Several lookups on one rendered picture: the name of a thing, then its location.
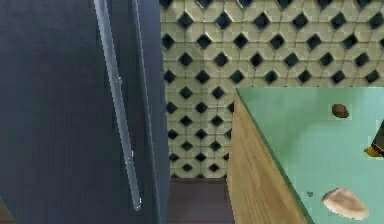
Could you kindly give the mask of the black and yellow object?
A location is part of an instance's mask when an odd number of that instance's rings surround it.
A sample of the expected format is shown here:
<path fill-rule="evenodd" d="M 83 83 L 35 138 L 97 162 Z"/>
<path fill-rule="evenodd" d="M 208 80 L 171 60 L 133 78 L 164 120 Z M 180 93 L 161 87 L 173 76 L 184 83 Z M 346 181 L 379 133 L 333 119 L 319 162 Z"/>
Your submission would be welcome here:
<path fill-rule="evenodd" d="M 370 157 L 384 158 L 384 121 L 381 123 L 371 145 L 364 152 Z"/>

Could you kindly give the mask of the dark blue refrigerator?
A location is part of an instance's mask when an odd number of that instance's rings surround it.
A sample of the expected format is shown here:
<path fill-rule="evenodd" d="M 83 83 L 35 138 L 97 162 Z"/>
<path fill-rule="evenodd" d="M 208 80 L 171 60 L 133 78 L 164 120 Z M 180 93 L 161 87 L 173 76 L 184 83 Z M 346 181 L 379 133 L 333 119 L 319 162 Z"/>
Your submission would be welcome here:
<path fill-rule="evenodd" d="M 166 224 L 159 0 L 107 0 L 132 205 L 93 0 L 0 0 L 0 201 L 16 224 Z"/>

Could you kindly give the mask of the wooden cabinet with green top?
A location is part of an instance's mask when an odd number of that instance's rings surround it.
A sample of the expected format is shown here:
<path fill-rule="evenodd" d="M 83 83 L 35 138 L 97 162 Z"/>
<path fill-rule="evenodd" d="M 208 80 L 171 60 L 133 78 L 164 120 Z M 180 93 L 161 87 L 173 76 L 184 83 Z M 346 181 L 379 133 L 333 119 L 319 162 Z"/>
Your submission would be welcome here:
<path fill-rule="evenodd" d="M 333 104 L 349 117 L 335 117 Z M 364 152 L 383 121 L 383 87 L 237 89 L 227 170 L 235 224 L 384 224 L 384 158 Z M 328 210 L 322 197 L 336 188 L 369 216 Z"/>

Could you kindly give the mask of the beige shell-shaped object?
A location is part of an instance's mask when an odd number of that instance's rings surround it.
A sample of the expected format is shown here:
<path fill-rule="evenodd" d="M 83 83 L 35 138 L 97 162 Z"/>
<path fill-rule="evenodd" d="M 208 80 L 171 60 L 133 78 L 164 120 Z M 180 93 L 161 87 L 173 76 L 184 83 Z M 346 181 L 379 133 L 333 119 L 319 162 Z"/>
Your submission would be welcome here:
<path fill-rule="evenodd" d="M 322 197 L 323 205 L 331 212 L 354 220 L 363 220 L 369 216 L 366 205 L 349 189 L 336 188 Z"/>

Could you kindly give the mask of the small brown round object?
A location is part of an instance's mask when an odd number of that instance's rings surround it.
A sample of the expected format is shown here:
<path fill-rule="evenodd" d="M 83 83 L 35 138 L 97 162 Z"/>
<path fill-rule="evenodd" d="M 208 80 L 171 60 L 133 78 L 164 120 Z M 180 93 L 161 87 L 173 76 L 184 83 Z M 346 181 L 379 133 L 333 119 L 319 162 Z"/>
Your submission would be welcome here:
<path fill-rule="evenodd" d="M 348 118 L 349 117 L 349 111 L 347 110 L 346 106 L 343 104 L 333 104 L 331 108 L 332 114 L 337 118 Z"/>

